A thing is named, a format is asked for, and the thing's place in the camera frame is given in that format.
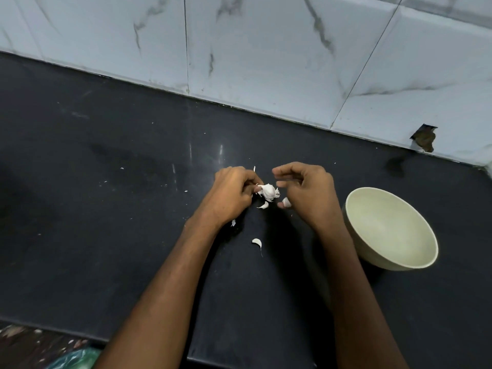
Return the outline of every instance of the person's left arm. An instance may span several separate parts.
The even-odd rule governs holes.
[[[94,369],[177,369],[185,347],[196,287],[212,243],[221,227],[251,204],[251,170],[228,167],[190,217],[176,245],[148,285]]]

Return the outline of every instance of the backsplash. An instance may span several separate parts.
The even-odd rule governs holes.
[[[0,50],[492,163],[492,0],[0,0]]]

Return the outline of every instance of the plastic bag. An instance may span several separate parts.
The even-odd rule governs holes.
[[[100,353],[95,348],[73,351],[53,361],[46,369],[90,369]]]

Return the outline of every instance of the black countertop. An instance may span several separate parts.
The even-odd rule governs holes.
[[[274,182],[271,168],[293,160],[323,165],[341,202],[357,187],[382,188],[433,227],[434,266],[368,267],[410,367],[490,367],[492,180],[484,172],[10,55],[0,55],[0,319],[108,340],[215,171],[256,166]],[[311,232],[291,212],[254,206],[213,247],[188,358],[328,365],[332,323],[303,261]]]

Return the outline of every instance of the empty bowl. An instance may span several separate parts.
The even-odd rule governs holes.
[[[369,263],[406,271],[435,262],[438,246],[431,226],[396,195],[371,187],[355,189],[342,211],[357,253]]]

